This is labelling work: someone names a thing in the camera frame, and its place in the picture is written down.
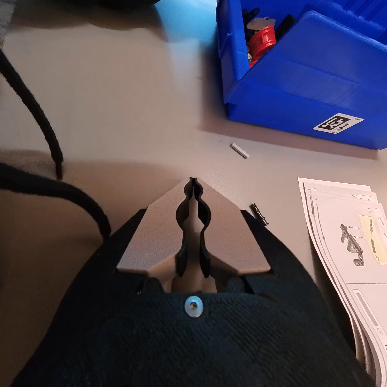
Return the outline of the red toy wheel hub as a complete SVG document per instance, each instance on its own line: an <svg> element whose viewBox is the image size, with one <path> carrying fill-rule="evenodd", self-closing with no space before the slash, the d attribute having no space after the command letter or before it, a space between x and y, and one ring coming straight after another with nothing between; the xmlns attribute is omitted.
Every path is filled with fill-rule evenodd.
<svg viewBox="0 0 387 387"><path fill-rule="evenodd" d="M263 29L256 32L248 42L252 56L252 62L258 61L276 43L277 39L275 37L275 31L272 25L264 27Z"/></svg>

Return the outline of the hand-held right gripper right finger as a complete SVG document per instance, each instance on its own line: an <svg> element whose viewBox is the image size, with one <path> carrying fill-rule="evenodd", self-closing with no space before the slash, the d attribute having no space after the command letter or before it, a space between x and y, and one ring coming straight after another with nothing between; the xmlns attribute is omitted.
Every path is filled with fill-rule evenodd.
<svg viewBox="0 0 387 387"><path fill-rule="evenodd" d="M205 278L223 291L232 278L268 273L270 265L237 205L200 178L193 180L198 202L199 261Z"/></svg>

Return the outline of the white instruction booklet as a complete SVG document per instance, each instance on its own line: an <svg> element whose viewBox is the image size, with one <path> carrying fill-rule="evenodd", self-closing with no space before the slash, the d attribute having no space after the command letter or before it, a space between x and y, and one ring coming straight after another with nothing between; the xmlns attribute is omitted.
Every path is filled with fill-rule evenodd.
<svg viewBox="0 0 387 387"><path fill-rule="evenodd" d="M369 186L298 178L308 232L343 304L357 360L387 386L386 215Z"/></svg>

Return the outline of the small black toy connector pin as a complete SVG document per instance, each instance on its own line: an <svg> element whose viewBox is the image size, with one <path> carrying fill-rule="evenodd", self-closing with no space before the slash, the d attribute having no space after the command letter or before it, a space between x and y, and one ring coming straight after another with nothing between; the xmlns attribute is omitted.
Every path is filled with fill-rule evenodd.
<svg viewBox="0 0 387 387"><path fill-rule="evenodd" d="M269 225L268 221L262 215L261 211L259 210L256 204L251 204L249 208L251 209L255 218L261 223L261 225L263 225L264 227L267 227Z"/></svg>

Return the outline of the small grey toy axle pin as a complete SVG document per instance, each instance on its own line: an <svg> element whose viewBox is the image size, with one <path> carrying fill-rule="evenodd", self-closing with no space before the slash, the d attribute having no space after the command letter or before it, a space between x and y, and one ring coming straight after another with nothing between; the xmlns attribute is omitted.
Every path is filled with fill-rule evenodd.
<svg viewBox="0 0 387 387"><path fill-rule="evenodd" d="M235 152L237 152L244 159L248 159L250 156L246 151L244 151L242 148L240 148L236 143L230 144L230 148L233 149Z"/></svg>

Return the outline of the blue plastic parts bin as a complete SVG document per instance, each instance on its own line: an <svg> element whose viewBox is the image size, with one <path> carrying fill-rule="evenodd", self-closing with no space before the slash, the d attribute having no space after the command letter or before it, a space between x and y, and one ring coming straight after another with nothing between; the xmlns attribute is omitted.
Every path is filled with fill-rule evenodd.
<svg viewBox="0 0 387 387"><path fill-rule="evenodd" d="M294 23L249 68L243 10ZM229 119L386 148L386 1L217 1Z"/></svg>

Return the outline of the light grey toy brick part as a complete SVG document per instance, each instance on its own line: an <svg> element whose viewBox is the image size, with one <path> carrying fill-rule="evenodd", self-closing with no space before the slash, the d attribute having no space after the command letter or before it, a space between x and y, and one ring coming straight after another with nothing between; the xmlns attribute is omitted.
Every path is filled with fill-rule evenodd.
<svg viewBox="0 0 387 387"><path fill-rule="evenodd" d="M270 17L255 17L246 26L247 29L259 31L268 26L275 26L276 19Z"/></svg>

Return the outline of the grey desk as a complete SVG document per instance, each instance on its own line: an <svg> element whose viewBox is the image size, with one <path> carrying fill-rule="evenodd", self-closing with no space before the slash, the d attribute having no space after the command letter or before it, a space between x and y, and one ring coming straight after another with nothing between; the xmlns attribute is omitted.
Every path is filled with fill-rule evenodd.
<svg viewBox="0 0 387 387"><path fill-rule="evenodd" d="M199 177L242 209L257 204L346 327L309 240L298 177L368 185L386 211L386 149L228 120L215 8L160 1L121 13L17 1L3 51L55 130L64 181L103 208L113 232L183 178ZM2 76L1 162L55 178L40 128ZM1 386L29 360L101 243L74 204L1 191Z"/></svg>

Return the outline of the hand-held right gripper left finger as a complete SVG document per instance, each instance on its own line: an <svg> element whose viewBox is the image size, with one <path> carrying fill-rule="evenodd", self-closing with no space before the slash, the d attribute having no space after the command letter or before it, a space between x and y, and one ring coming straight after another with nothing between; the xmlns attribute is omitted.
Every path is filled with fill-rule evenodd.
<svg viewBox="0 0 387 387"><path fill-rule="evenodd" d="M187 267L183 224L189 217L193 178L186 178L150 204L133 234L117 270L157 278L166 292Z"/></svg>

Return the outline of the black toy tyre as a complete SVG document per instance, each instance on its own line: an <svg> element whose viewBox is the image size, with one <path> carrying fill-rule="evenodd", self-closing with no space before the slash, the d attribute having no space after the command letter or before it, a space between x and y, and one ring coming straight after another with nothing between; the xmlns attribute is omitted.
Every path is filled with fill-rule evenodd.
<svg viewBox="0 0 387 387"><path fill-rule="evenodd" d="M296 18L294 18L291 14L288 14L275 30L276 41L279 41L283 35L286 34L286 32L295 24L295 22Z"/></svg>

